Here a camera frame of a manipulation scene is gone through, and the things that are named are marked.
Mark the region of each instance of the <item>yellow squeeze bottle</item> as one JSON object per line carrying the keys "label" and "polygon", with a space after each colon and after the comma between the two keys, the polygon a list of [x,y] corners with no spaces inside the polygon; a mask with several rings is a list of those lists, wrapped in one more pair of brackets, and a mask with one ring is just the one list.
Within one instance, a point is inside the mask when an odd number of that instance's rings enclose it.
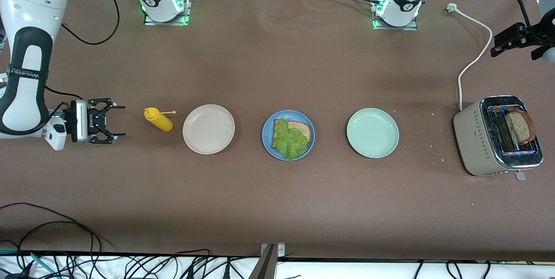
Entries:
{"label": "yellow squeeze bottle", "polygon": [[144,117],[162,131],[169,132],[173,128],[173,123],[164,115],[169,113],[175,114],[175,111],[160,112],[157,108],[147,108],[144,110]]}

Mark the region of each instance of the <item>toaster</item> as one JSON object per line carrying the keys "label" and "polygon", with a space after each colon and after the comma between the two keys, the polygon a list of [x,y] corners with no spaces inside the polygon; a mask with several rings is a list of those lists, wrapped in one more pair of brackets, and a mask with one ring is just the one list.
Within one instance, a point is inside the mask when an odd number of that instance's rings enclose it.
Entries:
{"label": "toaster", "polygon": [[464,167],[474,176],[515,173],[526,179],[523,170],[543,162],[538,138],[519,145],[511,137],[505,115],[526,111],[521,99],[513,95],[487,97],[454,116],[454,132]]}

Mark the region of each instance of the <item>brown table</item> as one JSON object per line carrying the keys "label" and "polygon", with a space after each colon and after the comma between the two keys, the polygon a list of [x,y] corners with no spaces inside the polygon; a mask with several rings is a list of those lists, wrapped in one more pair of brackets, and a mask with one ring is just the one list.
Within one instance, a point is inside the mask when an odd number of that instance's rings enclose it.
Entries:
{"label": "brown table", "polygon": [[[62,152],[43,139],[3,141],[0,204],[59,210],[117,252],[252,255],[262,242],[285,242],[294,256],[553,260],[555,70],[522,49],[486,54],[467,72],[465,104],[517,95],[545,156],[526,182],[469,175],[452,129],[456,78],[487,32],[444,8],[456,2],[495,33],[522,16],[515,0],[427,1],[418,31],[397,32],[373,30],[356,0],[193,0],[187,27],[143,26],[137,1],[118,0],[121,25],[109,42],[88,46],[60,30],[48,85],[126,105],[109,113],[109,129],[128,135]],[[537,22],[535,0],[526,4]],[[69,0],[64,22],[101,40],[115,10],[111,0]],[[232,144],[212,156],[191,151],[181,131],[207,103],[236,123]],[[172,132],[144,120],[150,106],[178,111]],[[400,142],[386,158],[364,158],[347,142],[347,120],[365,107],[397,121]],[[302,111],[317,131],[313,150],[293,163],[261,144],[262,124],[282,109]],[[29,208],[0,215],[2,236],[14,239],[54,219]],[[53,226],[23,249],[88,246],[75,228]]]}

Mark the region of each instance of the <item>lettuce leaf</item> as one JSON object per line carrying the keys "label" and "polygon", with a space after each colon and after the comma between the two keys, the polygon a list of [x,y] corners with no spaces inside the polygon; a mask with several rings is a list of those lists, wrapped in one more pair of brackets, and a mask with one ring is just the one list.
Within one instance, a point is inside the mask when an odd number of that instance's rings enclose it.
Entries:
{"label": "lettuce leaf", "polygon": [[284,118],[275,123],[274,147],[283,154],[286,160],[295,160],[302,156],[309,146],[309,140],[297,128],[289,128]]}

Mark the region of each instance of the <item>toast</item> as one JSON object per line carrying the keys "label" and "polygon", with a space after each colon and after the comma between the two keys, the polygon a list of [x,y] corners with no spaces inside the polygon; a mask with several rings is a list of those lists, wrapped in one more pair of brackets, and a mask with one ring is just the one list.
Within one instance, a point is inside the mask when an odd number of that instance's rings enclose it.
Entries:
{"label": "toast", "polygon": [[534,140],[535,126],[528,113],[522,110],[512,111],[505,115],[505,120],[513,141],[523,145]]}
{"label": "toast", "polygon": [[[301,133],[305,135],[305,137],[308,139],[310,143],[310,127],[307,124],[301,123],[300,121],[287,121],[287,125],[289,126],[289,128],[299,129]],[[274,131],[274,139],[277,137],[277,135],[278,134]]]}

